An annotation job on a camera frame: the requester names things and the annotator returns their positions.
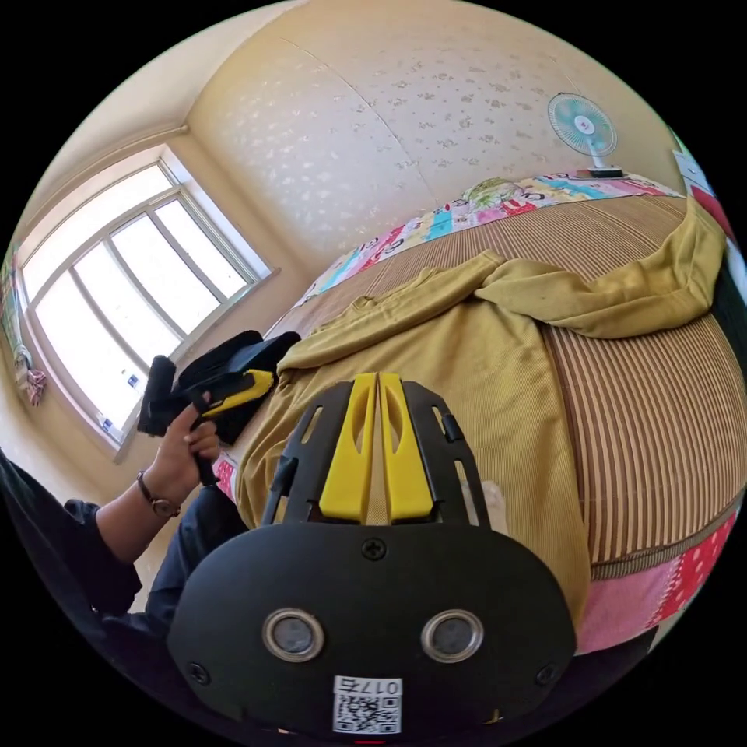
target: pillow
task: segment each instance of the pillow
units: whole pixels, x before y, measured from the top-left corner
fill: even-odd
[[[462,198],[469,203],[471,210],[487,210],[496,208],[502,202],[511,200],[520,194],[521,188],[518,184],[501,177],[493,177],[470,187]]]

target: fan base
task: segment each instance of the fan base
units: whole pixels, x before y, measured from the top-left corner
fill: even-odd
[[[594,179],[614,179],[614,178],[620,178],[624,177],[625,174],[623,173],[622,169],[615,168],[614,166],[610,166],[608,168],[594,168],[589,169],[589,176]]]

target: wrist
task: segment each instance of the wrist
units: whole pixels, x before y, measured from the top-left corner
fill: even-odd
[[[154,498],[167,500],[175,507],[181,506],[189,497],[189,491],[181,488],[172,477],[164,475],[155,463],[143,472],[142,480]]]

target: patchwork quilt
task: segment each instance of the patchwork quilt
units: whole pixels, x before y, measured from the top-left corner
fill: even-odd
[[[413,218],[344,254],[317,278],[296,307],[380,261],[449,233],[562,202],[629,195],[681,196],[636,174],[628,174],[623,179],[598,180],[582,177],[581,172],[546,174],[515,182],[488,179],[467,190],[459,199]]]

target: wallpaper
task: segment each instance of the wallpaper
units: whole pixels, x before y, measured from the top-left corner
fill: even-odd
[[[453,0],[310,0],[223,64],[194,137],[311,271],[484,178],[586,167],[547,118],[581,93],[612,118],[608,158],[681,188],[661,119],[587,55]]]

